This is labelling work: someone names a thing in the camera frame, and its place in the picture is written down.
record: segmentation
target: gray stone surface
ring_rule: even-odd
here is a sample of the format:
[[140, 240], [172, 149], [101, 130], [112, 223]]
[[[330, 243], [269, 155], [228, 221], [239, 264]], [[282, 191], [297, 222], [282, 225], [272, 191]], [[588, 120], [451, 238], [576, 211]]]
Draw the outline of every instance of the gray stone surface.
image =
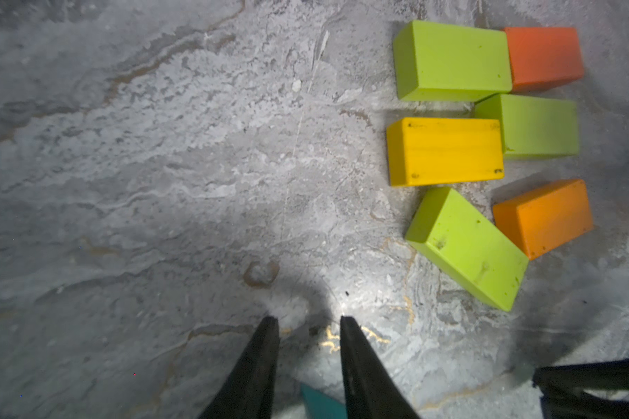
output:
[[[419, 18], [574, 25], [581, 155], [460, 184], [587, 182], [596, 228], [483, 306], [402, 240], [390, 42]], [[191, 418], [266, 314], [276, 415], [342, 398], [354, 315], [426, 418], [537, 418], [531, 365], [629, 356], [629, 1], [0, 0], [0, 418]]]

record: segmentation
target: wooden block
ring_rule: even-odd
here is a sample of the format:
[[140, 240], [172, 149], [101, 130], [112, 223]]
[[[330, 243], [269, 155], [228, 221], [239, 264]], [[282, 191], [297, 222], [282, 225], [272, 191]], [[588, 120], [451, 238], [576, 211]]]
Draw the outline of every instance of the wooden block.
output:
[[549, 159], [579, 152], [573, 101], [495, 95], [476, 104], [475, 117], [501, 122], [505, 159]]
[[585, 182], [557, 180], [494, 205], [496, 227], [530, 260], [594, 228]]
[[511, 310], [528, 257], [456, 190], [429, 189], [405, 239], [478, 300]]
[[511, 56], [512, 91], [546, 90], [582, 79], [575, 28], [505, 28]]
[[498, 121], [403, 118], [387, 129], [392, 186], [501, 179]]
[[512, 88], [503, 31], [414, 20], [394, 38], [402, 101], [479, 101]]

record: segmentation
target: green block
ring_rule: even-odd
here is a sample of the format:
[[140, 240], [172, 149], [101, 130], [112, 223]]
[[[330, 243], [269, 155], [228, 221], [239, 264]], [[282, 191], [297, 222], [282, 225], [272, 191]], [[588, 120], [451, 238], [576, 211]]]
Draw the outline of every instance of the green block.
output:
[[579, 152], [573, 101], [495, 95], [476, 105], [476, 118], [501, 121], [505, 159], [549, 159]]
[[478, 300], [511, 310], [528, 256], [456, 190], [429, 189], [405, 239]]
[[402, 101], [480, 101], [512, 89], [505, 32], [413, 20], [394, 38]]

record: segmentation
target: orange block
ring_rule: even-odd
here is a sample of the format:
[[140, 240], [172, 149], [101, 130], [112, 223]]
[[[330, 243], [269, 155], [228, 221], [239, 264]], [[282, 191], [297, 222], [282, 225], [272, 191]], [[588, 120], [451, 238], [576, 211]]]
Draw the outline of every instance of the orange block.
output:
[[505, 28], [512, 91], [546, 90], [581, 79], [585, 67], [575, 28]]
[[594, 228], [585, 181], [557, 180], [494, 205], [496, 227], [534, 260]]

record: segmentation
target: black object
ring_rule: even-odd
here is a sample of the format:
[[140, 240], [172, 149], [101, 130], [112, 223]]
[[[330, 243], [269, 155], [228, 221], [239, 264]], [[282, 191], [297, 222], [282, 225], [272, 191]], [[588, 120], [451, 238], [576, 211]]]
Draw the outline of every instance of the black object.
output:
[[[233, 371], [198, 419], [268, 419], [272, 412], [277, 319], [265, 317]], [[417, 419], [353, 317], [340, 319], [340, 357], [348, 419]]]
[[265, 317], [198, 419], [270, 419], [279, 349], [277, 319]]
[[543, 392], [545, 419], [629, 419], [629, 402], [585, 390], [629, 390], [629, 359], [538, 368], [533, 384]]
[[353, 317], [340, 318], [340, 358], [349, 419], [414, 418]]

